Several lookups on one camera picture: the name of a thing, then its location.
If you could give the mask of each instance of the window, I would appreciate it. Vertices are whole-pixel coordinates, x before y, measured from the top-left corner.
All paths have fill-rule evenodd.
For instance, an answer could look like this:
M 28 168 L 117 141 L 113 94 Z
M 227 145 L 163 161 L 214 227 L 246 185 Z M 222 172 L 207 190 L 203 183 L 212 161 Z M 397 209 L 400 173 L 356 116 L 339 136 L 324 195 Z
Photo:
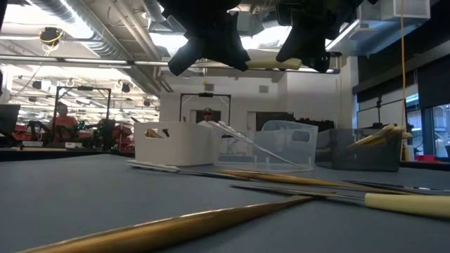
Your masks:
M 433 107 L 433 134 L 435 140 L 435 155 L 449 157 L 450 153 L 450 105 Z
M 419 95 L 406 98 L 406 118 L 413 134 L 412 145 L 415 155 L 423 155 L 422 114 L 419 108 Z

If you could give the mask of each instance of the gray table surface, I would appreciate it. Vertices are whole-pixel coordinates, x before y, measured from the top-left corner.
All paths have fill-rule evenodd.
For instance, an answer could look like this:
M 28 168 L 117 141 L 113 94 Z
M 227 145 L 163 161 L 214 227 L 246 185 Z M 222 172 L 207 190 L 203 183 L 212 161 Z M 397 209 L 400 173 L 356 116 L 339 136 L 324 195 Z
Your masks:
M 95 155 L 0 163 L 0 252 L 283 198 L 228 187 L 240 181 L 130 169 L 126 161 L 125 157 Z M 317 168 L 297 175 L 450 188 L 450 173 L 444 171 Z M 449 252 L 449 236 L 450 221 L 368 209 L 356 202 L 316 200 L 163 252 Z

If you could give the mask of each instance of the white plastic bin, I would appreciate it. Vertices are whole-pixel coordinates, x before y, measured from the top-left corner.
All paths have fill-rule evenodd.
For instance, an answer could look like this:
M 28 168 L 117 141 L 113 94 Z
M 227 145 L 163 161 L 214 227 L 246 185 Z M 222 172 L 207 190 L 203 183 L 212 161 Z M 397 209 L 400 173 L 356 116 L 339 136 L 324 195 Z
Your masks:
M 152 129 L 162 138 L 146 136 Z M 172 166 L 214 164 L 220 136 L 214 129 L 185 122 L 134 123 L 135 156 L 138 162 Z

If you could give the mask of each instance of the gray bin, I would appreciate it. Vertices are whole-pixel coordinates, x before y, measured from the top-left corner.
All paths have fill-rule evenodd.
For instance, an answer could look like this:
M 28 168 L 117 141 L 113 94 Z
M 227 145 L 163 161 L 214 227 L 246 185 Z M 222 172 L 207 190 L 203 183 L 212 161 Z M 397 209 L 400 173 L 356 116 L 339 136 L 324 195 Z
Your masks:
M 330 129 L 318 134 L 316 165 L 341 170 L 398 171 L 401 133 L 391 134 L 386 143 L 349 145 L 376 133 L 375 129 Z

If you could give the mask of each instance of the ivory handle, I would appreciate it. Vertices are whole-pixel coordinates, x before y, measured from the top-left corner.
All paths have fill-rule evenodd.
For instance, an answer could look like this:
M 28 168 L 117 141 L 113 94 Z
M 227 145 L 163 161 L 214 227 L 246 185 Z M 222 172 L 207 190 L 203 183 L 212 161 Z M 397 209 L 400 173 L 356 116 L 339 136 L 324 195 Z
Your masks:
M 367 207 L 393 212 L 450 218 L 450 196 L 367 193 Z

